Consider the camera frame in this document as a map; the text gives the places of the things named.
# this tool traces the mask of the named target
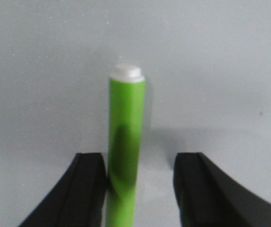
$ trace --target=table surface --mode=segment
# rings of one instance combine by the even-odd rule
[[[179,226],[178,152],[271,202],[271,1],[0,1],[0,226],[75,153],[107,156],[118,62],[147,77],[135,227]]]

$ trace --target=gray background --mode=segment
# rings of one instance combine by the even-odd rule
[[[271,202],[271,0],[0,0],[0,226],[107,152],[118,62],[148,78],[135,227],[179,226],[177,152]]]

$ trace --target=green cylinder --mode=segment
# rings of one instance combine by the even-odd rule
[[[145,80],[110,79],[106,227],[132,227],[142,134]]]

